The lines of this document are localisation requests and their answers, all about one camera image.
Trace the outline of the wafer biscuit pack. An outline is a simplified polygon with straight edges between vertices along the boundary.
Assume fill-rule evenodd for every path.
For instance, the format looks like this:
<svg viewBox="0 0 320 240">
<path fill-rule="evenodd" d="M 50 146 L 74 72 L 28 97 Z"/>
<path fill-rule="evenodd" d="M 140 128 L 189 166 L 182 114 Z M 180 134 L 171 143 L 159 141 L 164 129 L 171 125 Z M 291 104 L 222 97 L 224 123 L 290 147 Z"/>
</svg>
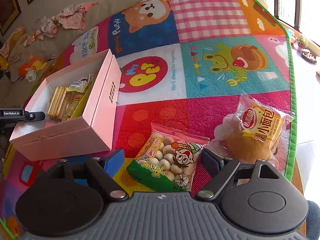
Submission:
<svg viewBox="0 0 320 240">
<path fill-rule="evenodd" d="M 66 86 L 58 86 L 50 97 L 47 116 L 53 122 L 59 122 L 62 119 L 66 93 Z"/>
</svg>

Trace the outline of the yellow snack packet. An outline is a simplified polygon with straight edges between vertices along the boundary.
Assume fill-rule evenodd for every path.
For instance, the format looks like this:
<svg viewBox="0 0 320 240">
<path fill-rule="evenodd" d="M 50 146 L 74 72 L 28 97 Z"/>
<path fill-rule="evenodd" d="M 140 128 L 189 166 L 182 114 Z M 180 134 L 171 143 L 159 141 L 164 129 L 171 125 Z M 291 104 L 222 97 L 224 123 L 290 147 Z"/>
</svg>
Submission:
<svg viewBox="0 0 320 240">
<path fill-rule="evenodd" d="M 67 99 L 67 106 L 62 115 L 62 122 L 70 120 L 78 108 L 79 103 L 85 96 L 90 85 L 95 81 L 97 74 L 89 74 L 86 77 L 81 77 L 80 79 L 74 81 L 67 88 L 67 95 L 70 99 Z"/>
</svg>

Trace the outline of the pink cardboard box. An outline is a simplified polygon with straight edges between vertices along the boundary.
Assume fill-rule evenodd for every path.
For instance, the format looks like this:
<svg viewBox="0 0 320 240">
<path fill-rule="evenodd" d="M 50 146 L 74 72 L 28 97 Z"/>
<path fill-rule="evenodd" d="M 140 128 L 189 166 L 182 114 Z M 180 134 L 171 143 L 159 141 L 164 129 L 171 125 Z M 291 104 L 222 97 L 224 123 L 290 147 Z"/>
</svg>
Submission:
<svg viewBox="0 0 320 240">
<path fill-rule="evenodd" d="M 57 87 L 67 87 L 81 77 L 95 74 L 84 109 L 64 122 L 49 119 L 19 122 L 10 137 L 12 145 L 31 161 L 57 159 L 109 151 L 112 148 L 114 121 L 121 71 L 110 50 L 71 64 L 48 76 L 29 100 L 26 111 L 44 112 Z"/>
</svg>

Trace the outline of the ball biscuits cartoon packet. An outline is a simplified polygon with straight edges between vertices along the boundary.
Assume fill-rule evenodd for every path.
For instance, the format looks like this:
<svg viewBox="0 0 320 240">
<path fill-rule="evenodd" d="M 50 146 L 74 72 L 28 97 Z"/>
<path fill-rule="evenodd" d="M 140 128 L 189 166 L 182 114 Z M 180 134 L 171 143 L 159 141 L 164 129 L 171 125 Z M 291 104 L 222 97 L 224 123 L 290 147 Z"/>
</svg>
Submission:
<svg viewBox="0 0 320 240">
<path fill-rule="evenodd" d="M 156 192 L 189 192 L 207 137 L 159 124 L 126 170 L 136 182 Z"/>
</svg>

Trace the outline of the orange yellow plush toy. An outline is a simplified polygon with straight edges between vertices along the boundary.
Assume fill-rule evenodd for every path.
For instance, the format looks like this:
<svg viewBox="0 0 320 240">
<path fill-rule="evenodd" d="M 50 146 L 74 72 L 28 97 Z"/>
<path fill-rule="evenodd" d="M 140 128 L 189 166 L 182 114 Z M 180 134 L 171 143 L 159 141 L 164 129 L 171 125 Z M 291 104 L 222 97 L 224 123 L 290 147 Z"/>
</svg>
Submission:
<svg viewBox="0 0 320 240">
<path fill-rule="evenodd" d="M 37 74 L 46 67 L 47 63 L 42 57 L 29 56 L 29 61 L 22 64 L 18 69 L 20 79 L 33 82 L 37 79 Z"/>
</svg>

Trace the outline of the pink baby clothes pile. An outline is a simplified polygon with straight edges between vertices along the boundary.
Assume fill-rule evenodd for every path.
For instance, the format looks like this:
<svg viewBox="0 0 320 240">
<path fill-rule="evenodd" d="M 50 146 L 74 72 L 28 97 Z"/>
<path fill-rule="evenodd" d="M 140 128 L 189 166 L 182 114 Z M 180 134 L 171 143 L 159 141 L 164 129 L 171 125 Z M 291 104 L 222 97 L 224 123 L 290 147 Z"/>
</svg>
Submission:
<svg viewBox="0 0 320 240">
<path fill-rule="evenodd" d="M 39 27 L 31 35 L 27 35 L 23 42 L 24 47 L 30 46 L 37 40 L 43 41 L 47 38 L 54 38 L 58 31 L 59 21 L 55 16 L 47 18 L 44 16 L 39 20 Z"/>
</svg>

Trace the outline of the pink checked baby garment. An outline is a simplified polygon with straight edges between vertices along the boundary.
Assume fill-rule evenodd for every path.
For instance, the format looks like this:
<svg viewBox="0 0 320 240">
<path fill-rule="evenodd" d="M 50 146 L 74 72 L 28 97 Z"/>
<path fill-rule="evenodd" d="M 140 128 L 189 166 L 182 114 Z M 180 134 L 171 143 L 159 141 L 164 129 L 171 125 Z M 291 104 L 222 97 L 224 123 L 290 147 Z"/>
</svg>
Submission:
<svg viewBox="0 0 320 240">
<path fill-rule="evenodd" d="M 69 5 L 62 9 L 55 17 L 64 29 L 84 30 L 86 27 L 85 15 L 95 5 L 99 5 L 99 2 Z"/>
</svg>

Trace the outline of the colourful cartoon play mat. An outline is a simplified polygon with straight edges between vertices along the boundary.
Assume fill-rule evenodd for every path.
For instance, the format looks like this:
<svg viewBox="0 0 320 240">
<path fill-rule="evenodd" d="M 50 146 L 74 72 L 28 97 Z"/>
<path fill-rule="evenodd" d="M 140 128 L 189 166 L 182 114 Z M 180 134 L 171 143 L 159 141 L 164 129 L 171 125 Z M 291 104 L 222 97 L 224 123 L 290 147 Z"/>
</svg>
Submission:
<svg viewBox="0 0 320 240">
<path fill-rule="evenodd" d="M 116 0 L 41 75 L 110 49 L 122 72 L 113 148 L 129 164 L 152 124 L 218 139 L 248 94 L 297 109 L 290 38 L 257 0 Z"/>
</svg>

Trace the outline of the potted plant on floor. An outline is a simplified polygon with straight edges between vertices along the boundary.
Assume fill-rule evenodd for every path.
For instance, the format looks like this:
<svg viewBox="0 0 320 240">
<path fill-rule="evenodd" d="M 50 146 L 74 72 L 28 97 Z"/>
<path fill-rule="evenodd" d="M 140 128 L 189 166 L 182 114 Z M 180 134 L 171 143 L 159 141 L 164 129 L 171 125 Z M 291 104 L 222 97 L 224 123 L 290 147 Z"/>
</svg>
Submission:
<svg viewBox="0 0 320 240">
<path fill-rule="evenodd" d="M 306 37 L 300 35 L 299 37 L 297 37 L 296 42 L 298 44 L 299 50 L 303 50 L 303 49 L 308 48 L 309 42 Z"/>
</svg>

